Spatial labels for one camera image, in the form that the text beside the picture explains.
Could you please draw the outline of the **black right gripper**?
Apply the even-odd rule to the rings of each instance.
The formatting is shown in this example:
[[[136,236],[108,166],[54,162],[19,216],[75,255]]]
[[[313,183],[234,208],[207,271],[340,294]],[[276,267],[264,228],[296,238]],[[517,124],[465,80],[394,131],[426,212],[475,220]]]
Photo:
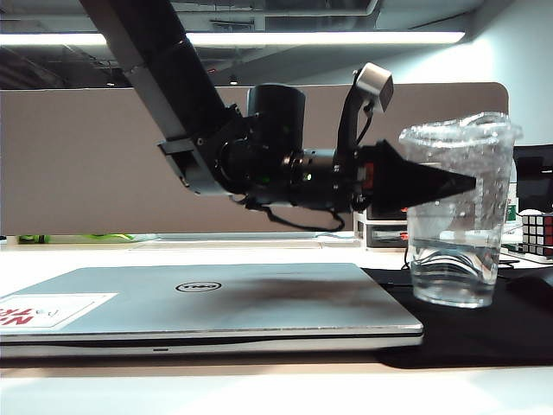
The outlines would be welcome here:
[[[373,163],[373,173],[367,164]],[[471,191],[473,176],[450,172],[402,156],[385,140],[374,145],[338,147],[334,152],[334,212],[409,208]]]

